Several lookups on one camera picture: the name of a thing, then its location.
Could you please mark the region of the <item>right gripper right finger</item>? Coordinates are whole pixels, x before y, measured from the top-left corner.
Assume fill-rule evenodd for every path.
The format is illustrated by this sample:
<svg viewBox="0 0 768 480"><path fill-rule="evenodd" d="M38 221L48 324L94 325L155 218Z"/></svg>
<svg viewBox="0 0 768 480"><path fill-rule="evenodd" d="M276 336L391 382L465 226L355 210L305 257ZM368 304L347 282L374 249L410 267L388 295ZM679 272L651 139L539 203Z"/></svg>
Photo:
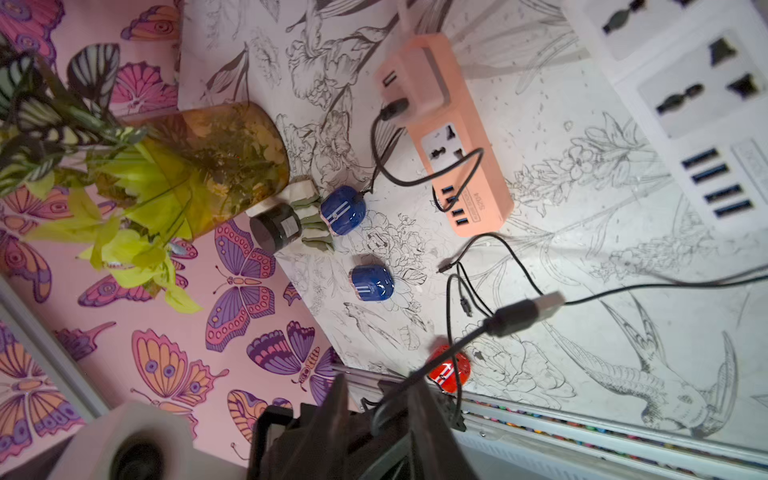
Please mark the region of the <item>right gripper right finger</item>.
<svg viewBox="0 0 768 480"><path fill-rule="evenodd" d="M407 393L412 479L477 479L425 383Z"/></svg>

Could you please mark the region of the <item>orange power strip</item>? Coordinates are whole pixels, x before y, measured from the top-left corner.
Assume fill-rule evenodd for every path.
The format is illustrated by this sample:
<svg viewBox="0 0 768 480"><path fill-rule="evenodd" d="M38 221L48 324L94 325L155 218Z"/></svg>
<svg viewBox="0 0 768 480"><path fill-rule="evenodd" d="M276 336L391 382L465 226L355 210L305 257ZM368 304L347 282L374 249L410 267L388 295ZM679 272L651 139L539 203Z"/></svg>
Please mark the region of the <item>orange power strip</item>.
<svg viewBox="0 0 768 480"><path fill-rule="evenodd" d="M410 43L433 51L450 102L405 128L383 120L383 104L371 132L392 127L409 135L426 170L425 176L412 183L430 184L435 206L457 235L497 232L512 213L514 201L451 43L442 33L415 35L402 47Z"/></svg>

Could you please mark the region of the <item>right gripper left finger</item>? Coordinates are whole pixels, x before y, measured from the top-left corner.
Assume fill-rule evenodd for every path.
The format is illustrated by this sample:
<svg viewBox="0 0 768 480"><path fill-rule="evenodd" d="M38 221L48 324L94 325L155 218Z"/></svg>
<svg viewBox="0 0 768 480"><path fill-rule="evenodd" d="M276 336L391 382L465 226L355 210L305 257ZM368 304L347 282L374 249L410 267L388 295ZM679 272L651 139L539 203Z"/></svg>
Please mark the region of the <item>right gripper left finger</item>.
<svg viewBox="0 0 768 480"><path fill-rule="evenodd" d="M274 444L276 479L343 479L349 419L348 383L338 375L311 422L286 431Z"/></svg>

